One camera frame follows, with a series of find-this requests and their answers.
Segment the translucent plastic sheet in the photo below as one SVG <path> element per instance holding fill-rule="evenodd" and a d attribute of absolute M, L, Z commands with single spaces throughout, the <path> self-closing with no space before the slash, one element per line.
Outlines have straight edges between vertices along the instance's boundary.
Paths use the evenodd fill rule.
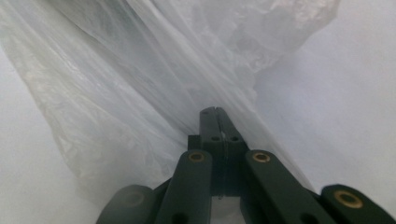
<path fill-rule="evenodd" d="M 82 196 L 103 206 L 121 187 L 170 177 L 198 112 L 212 105 L 251 148 L 274 150 L 304 182 L 271 140 L 253 85 L 337 4 L 4 0 L 0 38 Z"/>

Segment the white surface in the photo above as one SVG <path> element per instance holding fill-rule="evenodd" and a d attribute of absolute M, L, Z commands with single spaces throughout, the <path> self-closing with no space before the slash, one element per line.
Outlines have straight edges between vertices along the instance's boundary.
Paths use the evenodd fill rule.
<path fill-rule="evenodd" d="M 396 2 L 338 16 L 258 81 L 258 106 L 316 191 L 359 189 L 396 217 Z"/>
<path fill-rule="evenodd" d="M 343 183 L 394 216 L 395 9 L 390 0 L 344 1 L 338 19 L 257 85 L 271 131 L 316 190 Z M 93 223 L 99 208 L 78 197 L 49 126 L 3 54 L 0 71 L 0 223 Z"/>
<path fill-rule="evenodd" d="M 0 50 L 0 223 L 94 223 L 33 98 Z"/>
<path fill-rule="evenodd" d="M 253 72 L 301 46 L 337 2 L 3 0 L 0 39 L 85 196 L 103 206 L 126 185 L 172 176 L 212 105 L 301 177 L 266 134 Z"/>

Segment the wrinkled plastic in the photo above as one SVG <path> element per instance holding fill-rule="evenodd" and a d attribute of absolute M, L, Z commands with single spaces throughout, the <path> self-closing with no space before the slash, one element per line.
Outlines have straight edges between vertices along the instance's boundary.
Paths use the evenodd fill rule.
<path fill-rule="evenodd" d="M 223 107 L 250 148 L 273 150 L 255 76 L 334 16 L 337 0 L 4 0 L 0 40 L 53 130 L 81 195 L 169 178 L 200 110 Z"/>

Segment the plastic bag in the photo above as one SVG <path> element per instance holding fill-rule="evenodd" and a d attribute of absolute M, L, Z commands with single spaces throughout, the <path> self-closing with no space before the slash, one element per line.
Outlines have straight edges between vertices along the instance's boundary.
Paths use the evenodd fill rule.
<path fill-rule="evenodd" d="M 119 188 L 169 178 L 187 135 L 198 132 L 199 111 L 212 105 L 250 148 L 273 150 L 308 185 L 271 139 L 253 85 L 337 4 L 5 0 L 0 40 L 82 196 L 103 207 Z"/>

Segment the screw hole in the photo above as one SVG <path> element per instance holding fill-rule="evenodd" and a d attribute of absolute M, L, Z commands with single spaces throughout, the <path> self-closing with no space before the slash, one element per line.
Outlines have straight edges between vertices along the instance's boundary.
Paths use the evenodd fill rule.
<path fill-rule="evenodd" d="M 269 160 L 271 160 L 271 157 L 268 156 L 268 155 L 265 154 L 265 153 L 257 152 L 257 153 L 254 153 L 253 159 L 254 159 L 255 161 L 259 161 L 259 162 L 268 162 Z"/>
<path fill-rule="evenodd" d="M 350 208 L 363 207 L 363 202 L 361 201 L 361 199 L 346 190 L 337 190 L 334 193 L 334 197 L 339 203 L 343 204 L 346 207 L 350 207 Z"/>
<path fill-rule="evenodd" d="M 198 161 L 203 161 L 205 159 L 205 156 L 201 152 L 192 152 L 189 155 L 189 159 L 190 161 L 198 162 Z"/>
<path fill-rule="evenodd" d="M 300 219 L 304 224 L 319 224 L 318 220 L 311 214 L 304 213 Z"/>
<path fill-rule="evenodd" d="M 189 223 L 189 218 L 186 214 L 176 213 L 172 216 L 172 224 L 187 224 Z"/>

